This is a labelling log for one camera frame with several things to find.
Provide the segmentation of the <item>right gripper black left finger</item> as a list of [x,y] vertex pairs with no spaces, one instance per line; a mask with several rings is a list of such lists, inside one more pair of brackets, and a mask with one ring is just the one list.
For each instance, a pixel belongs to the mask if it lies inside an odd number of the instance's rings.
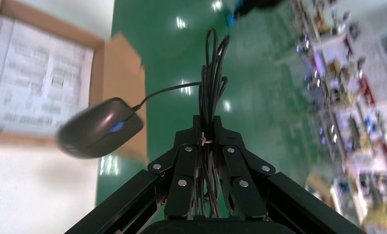
[[194,116],[192,127],[178,131],[173,147],[147,166],[149,172],[159,177],[156,194],[159,203],[166,201],[166,220],[192,218],[200,136],[200,118]]

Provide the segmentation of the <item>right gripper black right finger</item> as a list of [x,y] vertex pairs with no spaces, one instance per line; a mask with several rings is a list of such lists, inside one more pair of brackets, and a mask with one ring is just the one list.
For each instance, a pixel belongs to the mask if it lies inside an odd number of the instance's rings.
[[250,152],[240,133],[223,127],[214,117],[214,150],[224,202],[230,216],[241,220],[265,220],[269,188],[263,180],[276,173],[275,167]]

